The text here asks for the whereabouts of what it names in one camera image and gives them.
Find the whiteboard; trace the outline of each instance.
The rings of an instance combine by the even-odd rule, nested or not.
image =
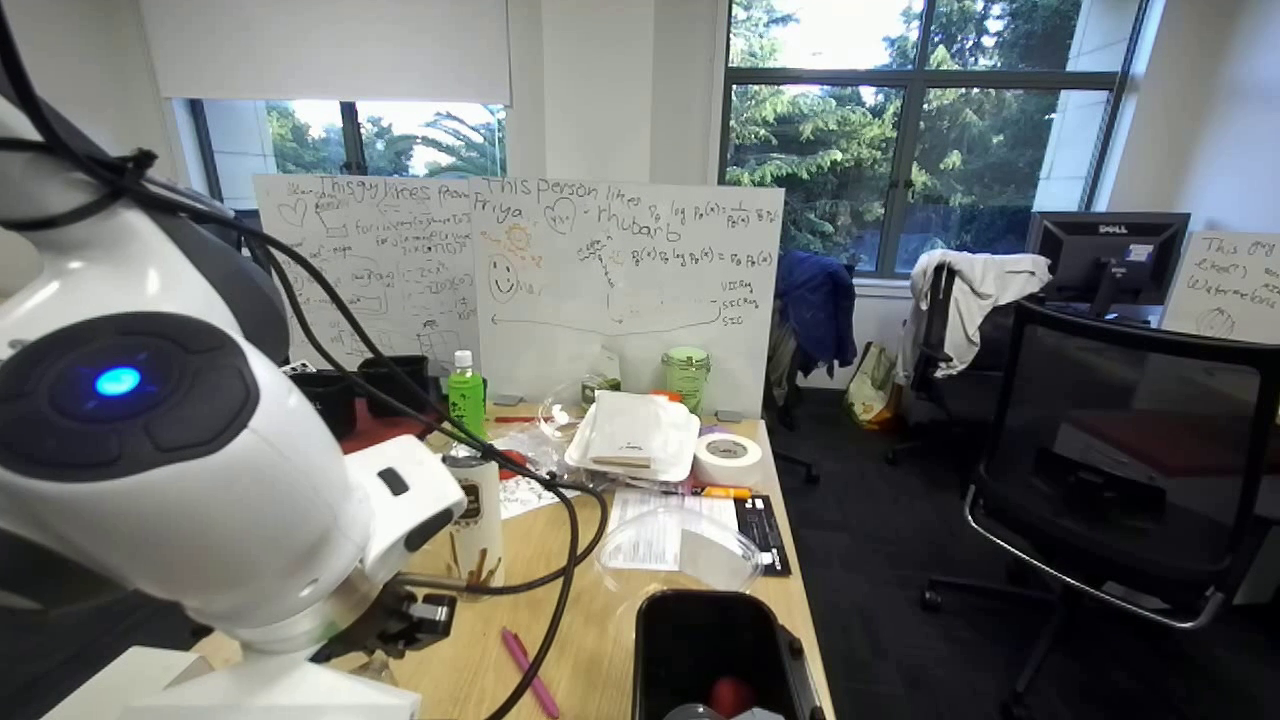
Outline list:
[[[1190,238],[1168,288],[1165,327],[1280,346],[1280,238]]]
[[[311,255],[385,354],[478,349],[499,399],[575,399],[594,359],[655,390],[664,349],[703,349],[703,410],[762,418],[777,188],[587,179],[266,175],[266,230]],[[370,355],[303,296],[345,365]]]

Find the computer monitor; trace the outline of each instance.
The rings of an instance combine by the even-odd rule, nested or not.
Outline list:
[[[1029,247],[1047,255],[1053,304],[1083,304],[1116,318],[1134,304],[1165,304],[1190,213],[1035,213]]]

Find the wooden desk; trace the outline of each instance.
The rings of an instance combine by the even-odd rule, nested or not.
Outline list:
[[[807,686],[816,703],[835,717],[822,640],[812,628],[799,556],[792,544],[792,526],[783,513],[780,475],[771,468],[765,425],[745,425],[750,436],[765,446],[765,464],[757,468],[757,486],[768,490],[777,505],[777,522],[792,556],[792,578],[757,578],[745,594],[762,597],[777,620],[799,637],[807,651]],[[595,530],[595,505],[575,501],[586,537]],[[446,533],[413,560],[410,571],[446,571]],[[503,526],[507,549],[507,586],[523,578],[540,578],[565,563],[565,508],[540,508]],[[568,720],[614,720],[632,717],[632,649],[635,649],[635,610],[646,597],[661,590],[692,590],[679,578],[652,571],[605,571],[595,556],[575,571],[568,612],[554,658],[545,666],[545,686],[556,694]],[[527,651],[540,643],[545,626],[554,615],[556,586],[523,597],[461,597],[455,626],[446,643],[392,662],[392,681],[401,689],[416,689],[425,698],[422,717],[487,717],[520,681],[511,662],[499,649],[499,628],[523,637]],[[540,720],[531,694],[516,703],[511,717]]]

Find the blue jacket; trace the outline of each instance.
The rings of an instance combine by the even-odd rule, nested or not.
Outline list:
[[[853,269],[787,247],[777,269],[777,308],[798,337],[799,372],[853,365]]]

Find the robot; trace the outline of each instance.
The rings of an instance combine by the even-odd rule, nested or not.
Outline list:
[[[413,717],[416,698],[307,658],[461,518],[461,486],[422,440],[345,457],[280,372],[288,320],[256,255],[114,198],[50,149],[14,85],[0,65],[0,225],[40,276],[0,301],[0,610],[120,586],[245,643],[230,673],[130,701],[147,717],[315,689]]]

